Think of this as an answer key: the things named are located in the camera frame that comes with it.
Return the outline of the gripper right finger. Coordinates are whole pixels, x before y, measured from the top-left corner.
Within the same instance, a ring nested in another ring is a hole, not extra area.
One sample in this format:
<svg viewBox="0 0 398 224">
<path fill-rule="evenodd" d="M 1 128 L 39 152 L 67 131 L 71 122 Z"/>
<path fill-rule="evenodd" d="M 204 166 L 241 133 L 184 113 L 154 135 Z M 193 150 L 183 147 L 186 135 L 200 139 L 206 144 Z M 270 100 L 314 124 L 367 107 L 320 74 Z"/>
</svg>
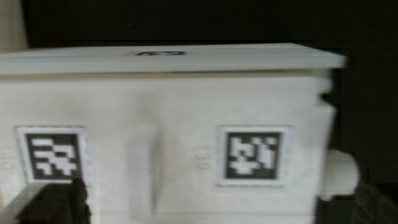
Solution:
<svg viewBox="0 0 398 224">
<path fill-rule="evenodd" d="M 316 224 L 398 224 L 398 183 L 362 183 L 352 195 L 318 200 Z"/>
</svg>

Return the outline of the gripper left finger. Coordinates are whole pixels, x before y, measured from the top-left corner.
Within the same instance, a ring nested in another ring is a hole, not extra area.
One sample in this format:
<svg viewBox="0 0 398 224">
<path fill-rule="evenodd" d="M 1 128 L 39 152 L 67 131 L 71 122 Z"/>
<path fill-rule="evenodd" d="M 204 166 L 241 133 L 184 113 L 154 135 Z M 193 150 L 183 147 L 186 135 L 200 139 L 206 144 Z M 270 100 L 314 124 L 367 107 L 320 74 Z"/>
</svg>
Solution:
<svg viewBox="0 0 398 224">
<path fill-rule="evenodd" d="M 48 184 L 16 215 L 17 224 L 90 224 L 87 197 L 80 178 L 69 184 Z"/>
</svg>

